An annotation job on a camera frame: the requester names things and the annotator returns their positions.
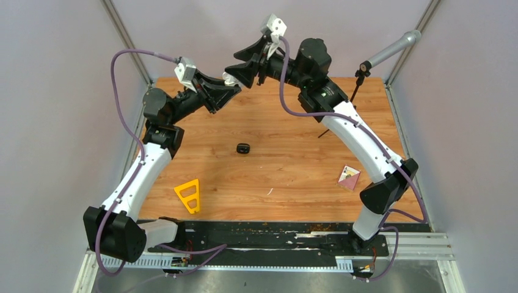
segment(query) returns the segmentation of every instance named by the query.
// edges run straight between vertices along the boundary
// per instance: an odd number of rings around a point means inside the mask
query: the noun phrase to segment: yellow plastic bracket
[[[196,191],[193,194],[187,195],[185,197],[182,196],[182,194],[180,194],[180,192],[188,188],[191,188],[192,186],[196,187]],[[200,211],[200,181],[198,179],[189,181],[187,183],[175,187],[175,192],[190,214],[195,214]],[[189,206],[189,202],[192,200],[196,201],[196,206],[194,208],[191,208]]]

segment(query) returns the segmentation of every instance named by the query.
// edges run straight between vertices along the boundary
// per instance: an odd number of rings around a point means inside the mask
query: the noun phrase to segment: white wall
[[[516,292],[518,2],[443,1],[394,89],[469,293]]]
[[[288,25],[291,54],[321,38],[333,58],[330,76],[354,76],[361,62],[415,28],[429,0],[114,0],[135,46],[194,59],[220,77],[240,63],[233,53],[255,43],[259,25],[275,13]],[[397,56],[372,70],[387,78]],[[171,64],[144,57],[153,78],[173,76]]]
[[[0,3],[0,291],[71,292],[82,214],[129,151],[109,79],[123,45],[100,1]],[[135,125],[144,83],[129,57],[117,74]]]

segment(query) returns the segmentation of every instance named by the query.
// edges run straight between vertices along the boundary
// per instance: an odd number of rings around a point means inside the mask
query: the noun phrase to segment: gray floor
[[[376,270],[381,272],[388,262],[378,260]],[[124,292],[150,277],[164,275],[155,269],[124,269],[115,277],[99,279],[103,293]],[[138,288],[134,293],[155,292],[224,292],[224,293],[274,293],[274,292],[445,292],[435,261],[396,261],[388,275],[379,281],[363,283],[352,280],[345,273],[288,273],[288,272],[232,272],[199,270],[192,275],[158,278]]]

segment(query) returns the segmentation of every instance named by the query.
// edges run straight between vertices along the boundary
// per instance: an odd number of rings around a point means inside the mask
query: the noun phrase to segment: wood surface
[[[356,79],[334,81],[350,95]],[[160,78],[156,86],[171,96],[182,89],[176,78]],[[288,107],[303,112],[298,93],[285,87]],[[403,155],[382,80],[366,79],[354,104],[380,139]],[[282,109],[277,81],[244,88],[218,113],[201,108],[177,125],[185,130],[183,143],[156,180],[140,218],[353,222],[358,217],[359,192],[371,182],[367,173],[335,134],[318,139],[326,130],[323,125]],[[241,142],[250,144],[249,154],[236,152]],[[344,165],[361,170],[354,191],[337,186]],[[174,187],[196,178],[201,211],[191,215]],[[396,207],[421,217],[411,190]],[[389,221],[411,220],[394,214]]]

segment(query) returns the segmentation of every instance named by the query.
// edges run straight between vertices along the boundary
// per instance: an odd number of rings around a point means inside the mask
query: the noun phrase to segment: wooden tabletop
[[[356,79],[334,81],[350,95]],[[156,86],[171,96],[183,89],[176,78],[160,78]],[[298,93],[285,87],[288,107],[303,112]],[[380,139],[403,156],[382,80],[366,79],[354,103]],[[353,222],[359,215],[359,193],[371,182],[364,168],[332,132],[317,138],[326,128],[315,119],[287,114],[273,79],[243,89],[214,115],[201,108],[177,125],[185,130],[183,143],[147,196],[142,219]],[[250,144],[249,154],[236,152],[241,142]],[[344,165],[361,170],[354,191],[337,186]],[[191,215],[174,187],[196,178],[201,211]],[[411,190],[396,207],[421,216]],[[389,221],[409,219],[391,215]]]

